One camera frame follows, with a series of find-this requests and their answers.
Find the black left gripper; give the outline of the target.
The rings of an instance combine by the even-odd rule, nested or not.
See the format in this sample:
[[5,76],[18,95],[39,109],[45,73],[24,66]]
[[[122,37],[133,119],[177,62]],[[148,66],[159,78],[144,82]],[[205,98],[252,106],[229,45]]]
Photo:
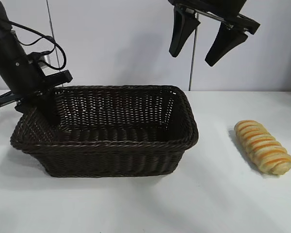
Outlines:
[[71,82],[72,76],[68,70],[46,76],[39,65],[40,57],[37,52],[27,55],[12,27],[0,25],[0,76],[10,89],[0,96],[0,108],[17,101],[17,112],[27,114],[38,109],[50,125],[58,125],[52,89]]

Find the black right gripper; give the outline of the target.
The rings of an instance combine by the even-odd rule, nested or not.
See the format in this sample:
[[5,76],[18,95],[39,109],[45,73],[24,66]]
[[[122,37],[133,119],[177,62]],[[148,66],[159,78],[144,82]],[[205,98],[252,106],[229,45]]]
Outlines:
[[224,55],[255,34],[260,24],[240,14],[244,0],[171,0],[174,7],[174,25],[169,53],[177,57],[187,39],[199,26],[196,12],[220,21],[216,39],[206,55],[205,62],[214,66]]

